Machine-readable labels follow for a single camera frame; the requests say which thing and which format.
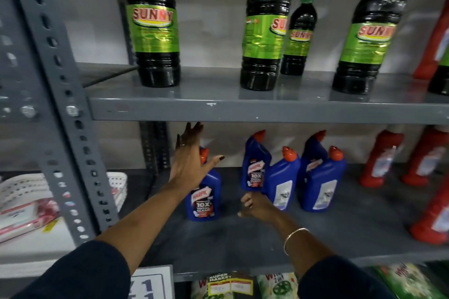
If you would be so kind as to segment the yellow shelf price tag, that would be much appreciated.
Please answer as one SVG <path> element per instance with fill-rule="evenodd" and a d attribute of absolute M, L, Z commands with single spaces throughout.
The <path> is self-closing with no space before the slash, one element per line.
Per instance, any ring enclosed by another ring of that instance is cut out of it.
<path fill-rule="evenodd" d="M 242 272 L 214 274 L 207 278 L 206 284 L 208 296 L 220 296 L 227 293 L 254 295 L 253 277 Z"/>

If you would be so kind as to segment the small dark bottle green label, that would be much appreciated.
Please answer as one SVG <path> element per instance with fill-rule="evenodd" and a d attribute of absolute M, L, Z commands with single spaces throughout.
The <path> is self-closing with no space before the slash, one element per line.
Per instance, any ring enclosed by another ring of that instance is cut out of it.
<path fill-rule="evenodd" d="M 280 67 L 282 75 L 301 76 L 305 69 L 313 32 L 317 24 L 314 0 L 300 0 L 288 27 L 284 55 Z"/>

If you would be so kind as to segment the white sign blue numbers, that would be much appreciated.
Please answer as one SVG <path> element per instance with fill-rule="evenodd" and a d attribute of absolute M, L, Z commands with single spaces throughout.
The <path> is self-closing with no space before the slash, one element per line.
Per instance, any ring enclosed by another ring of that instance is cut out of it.
<path fill-rule="evenodd" d="M 138 268 L 131 276 L 128 299 L 175 299 L 172 265 Z"/>

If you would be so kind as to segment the dark blue sleeve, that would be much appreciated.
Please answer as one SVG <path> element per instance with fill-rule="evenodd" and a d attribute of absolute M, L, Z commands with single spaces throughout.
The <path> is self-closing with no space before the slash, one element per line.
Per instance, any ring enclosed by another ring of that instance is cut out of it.
<path fill-rule="evenodd" d="M 379 279 L 340 256 L 314 264 L 299 280 L 299 299 L 397 299 Z"/>
<path fill-rule="evenodd" d="M 10 299 L 128 299 L 131 273 L 123 255 L 92 240 L 57 260 Z"/>

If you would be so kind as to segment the person's left forearm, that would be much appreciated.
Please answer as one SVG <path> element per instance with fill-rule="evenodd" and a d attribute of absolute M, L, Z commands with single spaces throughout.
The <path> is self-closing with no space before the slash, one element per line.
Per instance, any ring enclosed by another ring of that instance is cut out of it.
<path fill-rule="evenodd" d="M 146 202 L 101 233 L 96 240 L 118 250 L 133 275 L 174 210 L 200 181 L 200 178 L 172 179 Z"/>

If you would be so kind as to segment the white and red packet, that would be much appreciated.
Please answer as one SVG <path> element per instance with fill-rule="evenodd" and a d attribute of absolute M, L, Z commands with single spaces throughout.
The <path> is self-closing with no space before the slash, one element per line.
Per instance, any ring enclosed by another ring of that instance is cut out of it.
<path fill-rule="evenodd" d="M 23 174 L 0 182 L 0 243 L 43 228 L 59 214 L 44 174 Z"/>

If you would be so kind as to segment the person's left hand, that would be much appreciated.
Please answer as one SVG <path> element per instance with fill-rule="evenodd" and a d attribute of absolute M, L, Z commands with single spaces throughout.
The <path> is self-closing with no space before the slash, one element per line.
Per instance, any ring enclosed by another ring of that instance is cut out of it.
<path fill-rule="evenodd" d="M 203 128 L 200 122 L 194 126 L 188 122 L 182 135 L 177 135 L 169 185 L 173 186 L 181 197 L 195 189 L 204 178 L 204 162 L 201 162 L 199 144 Z"/>

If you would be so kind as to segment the blue cleaner bottle red cap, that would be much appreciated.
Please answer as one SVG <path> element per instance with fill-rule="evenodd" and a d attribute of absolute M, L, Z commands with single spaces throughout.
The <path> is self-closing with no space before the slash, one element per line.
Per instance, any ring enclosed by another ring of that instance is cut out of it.
<path fill-rule="evenodd" d="M 265 173 L 262 193 L 279 210 L 285 211 L 295 191 L 301 160 L 291 148 L 282 148 L 283 158 Z"/>
<path fill-rule="evenodd" d="M 187 217 L 191 221 L 206 222 L 219 219 L 221 211 L 221 176 L 212 168 L 199 186 L 185 198 Z"/>
<path fill-rule="evenodd" d="M 328 157 L 306 172 L 305 190 L 300 198 L 301 208 L 307 212 L 327 210 L 346 168 L 344 153 L 338 147 L 331 146 Z"/>
<path fill-rule="evenodd" d="M 300 169 L 296 181 L 297 188 L 300 189 L 306 184 L 305 178 L 308 171 L 316 168 L 328 158 L 328 152 L 322 146 L 322 140 L 325 136 L 326 130 L 321 130 L 306 140 L 300 158 Z"/>
<path fill-rule="evenodd" d="M 262 191 L 264 177 L 269 168 L 272 155 L 263 145 L 266 130 L 261 130 L 248 138 L 245 143 L 240 184 L 245 192 Z"/>

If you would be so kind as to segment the green and white packet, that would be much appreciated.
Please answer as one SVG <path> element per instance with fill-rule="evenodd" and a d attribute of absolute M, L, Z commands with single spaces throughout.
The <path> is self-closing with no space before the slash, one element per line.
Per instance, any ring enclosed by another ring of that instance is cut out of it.
<path fill-rule="evenodd" d="M 191 292 L 189 299 L 234 299 L 231 292 L 218 295 L 208 295 L 207 279 L 191 282 Z"/>
<path fill-rule="evenodd" d="M 449 299 L 412 263 L 372 267 L 397 299 Z"/>
<path fill-rule="evenodd" d="M 298 280 L 294 272 L 256 276 L 261 299 L 299 299 Z"/>

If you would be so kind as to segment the white plastic basket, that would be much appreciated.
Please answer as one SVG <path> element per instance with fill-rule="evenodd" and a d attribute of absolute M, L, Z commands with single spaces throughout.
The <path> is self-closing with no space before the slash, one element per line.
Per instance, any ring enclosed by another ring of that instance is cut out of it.
<path fill-rule="evenodd" d="M 108 171 L 107 176 L 115 206 L 117 211 L 120 212 L 127 198 L 127 174 L 121 171 Z"/>

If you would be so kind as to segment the person's right hand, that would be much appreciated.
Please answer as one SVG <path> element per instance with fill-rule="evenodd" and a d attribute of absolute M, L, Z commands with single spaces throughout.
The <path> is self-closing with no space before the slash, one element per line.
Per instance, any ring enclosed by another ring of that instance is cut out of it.
<path fill-rule="evenodd" d="M 255 192 L 253 197 L 252 213 L 256 219 L 264 223 L 275 224 L 280 211 L 261 192 Z"/>

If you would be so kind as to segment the person's right forearm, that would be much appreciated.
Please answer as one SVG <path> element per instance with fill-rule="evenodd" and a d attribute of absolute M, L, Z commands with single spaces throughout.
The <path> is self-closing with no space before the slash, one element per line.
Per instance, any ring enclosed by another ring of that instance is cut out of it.
<path fill-rule="evenodd" d="M 284 253 L 288 255 L 299 277 L 304 276 L 319 261 L 335 255 L 308 229 L 300 227 L 285 212 L 280 211 L 276 223 L 271 225 L 278 233 Z"/>

